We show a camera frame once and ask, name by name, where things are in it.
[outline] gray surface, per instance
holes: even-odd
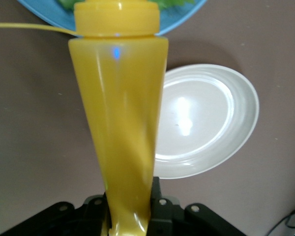
[[[0,22],[44,24],[15,0],[0,0]],[[167,36],[169,69],[233,68],[255,86],[261,107],[237,154],[198,176],[161,181],[163,194],[182,206],[201,202],[262,236],[295,208],[295,0],[209,0]],[[0,29],[0,233],[55,202],[79,207],[104,191],[68,39]]]

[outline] yellow plastic container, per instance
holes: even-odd
[[[168,40],[157,5],[88,0],[75,6],[69,41],[105,182],[111,236],[144,236],[150,217],[155,143]]]

